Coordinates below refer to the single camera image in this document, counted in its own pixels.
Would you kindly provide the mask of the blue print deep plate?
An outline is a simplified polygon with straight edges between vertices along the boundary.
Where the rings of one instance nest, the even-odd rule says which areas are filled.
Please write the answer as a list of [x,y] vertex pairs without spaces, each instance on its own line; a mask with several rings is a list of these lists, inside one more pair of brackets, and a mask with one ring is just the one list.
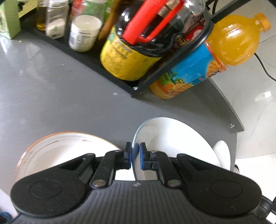
[[141,169],[139,145],[143,142],[148,151],[161,151],[174,158],[178,154],[187,154],[222,167],[212,147],[197,131],[176,119],[157,117],[145,121],[132,141],[132,167],[138,181],[157,179],[154,171]]

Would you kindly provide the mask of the gold rimmed white plate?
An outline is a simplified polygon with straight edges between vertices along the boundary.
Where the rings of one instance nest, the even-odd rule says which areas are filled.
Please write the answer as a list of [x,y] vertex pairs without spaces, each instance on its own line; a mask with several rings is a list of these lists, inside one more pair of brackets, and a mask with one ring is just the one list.
[[125,149],[126,141],[115,145],[98,136],[79,132],[59,132],[33,143],[21,156],[15,171],[15,181],[70,161],[84,154],[104,156],[113,150]]

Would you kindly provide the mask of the small white bakery plate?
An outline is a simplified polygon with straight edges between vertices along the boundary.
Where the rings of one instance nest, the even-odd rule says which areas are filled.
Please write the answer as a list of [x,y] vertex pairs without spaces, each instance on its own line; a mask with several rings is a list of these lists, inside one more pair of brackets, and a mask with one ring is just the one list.
[[216,154],[221,167],[226,170],[231,170],[231,155],[228,145],[225,141],[218,141],[214,147],[213,151]]

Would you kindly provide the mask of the soy sauce bottle yellow label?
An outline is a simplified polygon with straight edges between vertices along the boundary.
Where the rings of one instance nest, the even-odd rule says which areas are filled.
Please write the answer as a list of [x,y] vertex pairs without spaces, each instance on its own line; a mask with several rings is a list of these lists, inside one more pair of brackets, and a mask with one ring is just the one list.
[[100,54],[102,66],[118,79],[140,79],[204,10],[205,1],[135,1],[111,28]]

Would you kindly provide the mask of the white cap pill jar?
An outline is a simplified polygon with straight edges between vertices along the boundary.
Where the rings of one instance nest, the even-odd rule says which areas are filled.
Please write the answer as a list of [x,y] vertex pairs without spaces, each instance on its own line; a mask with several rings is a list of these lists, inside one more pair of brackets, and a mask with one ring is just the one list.
[[78,15],[71,23],[69,46],[77,52],[89,51],[99,34],[102,21],[92,15]]

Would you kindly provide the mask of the orange juice bottle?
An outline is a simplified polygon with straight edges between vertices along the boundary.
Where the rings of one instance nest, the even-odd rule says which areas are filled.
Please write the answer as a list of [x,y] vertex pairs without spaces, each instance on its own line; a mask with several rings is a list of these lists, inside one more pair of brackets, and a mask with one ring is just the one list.
[[202,81],[249,60],[262,32],[271,28],[263,13],[253,18],[228,15],[214,25],[203,44],[150,85],[162,99],[172,99]]

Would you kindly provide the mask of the green label sauce bottle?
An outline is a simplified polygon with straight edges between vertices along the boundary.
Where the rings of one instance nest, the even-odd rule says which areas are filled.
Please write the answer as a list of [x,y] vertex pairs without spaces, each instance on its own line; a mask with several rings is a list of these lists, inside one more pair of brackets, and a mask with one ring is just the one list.
[[113,0],[85,1],[84,14],[97,17],[103,23],[105,23],[111,13],[112,4],[113,4]]

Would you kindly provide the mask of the small glass spice jar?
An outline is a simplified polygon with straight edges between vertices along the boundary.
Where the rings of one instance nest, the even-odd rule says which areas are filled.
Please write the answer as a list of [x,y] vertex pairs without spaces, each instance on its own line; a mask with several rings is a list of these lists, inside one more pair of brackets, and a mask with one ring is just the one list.
[[69,1],[52,0],[47,7],[46,36],[58,39],[64,36],[69,12]]

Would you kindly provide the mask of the black spice rack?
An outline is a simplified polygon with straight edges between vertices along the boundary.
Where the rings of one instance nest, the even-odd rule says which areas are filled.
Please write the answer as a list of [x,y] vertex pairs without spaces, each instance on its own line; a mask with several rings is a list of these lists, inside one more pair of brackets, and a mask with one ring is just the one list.
[[137,97],[143,92],[149,85],[156,81],[161,75],[166,73],[169,69],[173,68],[177,63],[191,54],[200,45],[204,43],[207,37],[213,30],[214,24],[234,12],[238,8],[248,3],[248,1],[231,1],[223,8],[218,10],[214,15],[211,15],[208,10],[204,11],[205,25],[199,36],[196,39],[177,50],[168,60],[164,63],[155,64],[141,79],[137,81],[123,81],[115,78],[108,71],[106,71],[100,62],[100,50],[96,50],[93,53],[91,50],[87,53],[78,53],[69,47],[69,31],[70,28],[66,27],[65,37],[54,40],[46,36],[43,31],[39,31],[36,28],[36,9],[31,10],[20,18],[21,28],[44,40],[48,44],[56,47],[65,54],[71,56],[75,60],[89,67],[91,70],[99,73],[115,85],[119,86],[126,92],[128,92],[133,98]]

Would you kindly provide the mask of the oil bottle white pump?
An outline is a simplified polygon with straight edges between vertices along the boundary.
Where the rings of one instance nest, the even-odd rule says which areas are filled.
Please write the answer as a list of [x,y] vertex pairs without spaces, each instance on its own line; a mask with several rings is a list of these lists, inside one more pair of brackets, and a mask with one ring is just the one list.
[[37,1],[36,26],[41,31],[45,31],[48,3],[48,0]]

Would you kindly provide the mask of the green carton box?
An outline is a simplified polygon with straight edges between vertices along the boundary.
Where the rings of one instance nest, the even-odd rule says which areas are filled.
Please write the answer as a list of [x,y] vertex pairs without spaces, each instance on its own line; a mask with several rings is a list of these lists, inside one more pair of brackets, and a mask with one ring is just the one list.
[[1,36],[13,39],[21,31],[16,0],[7,0],[1,4]]

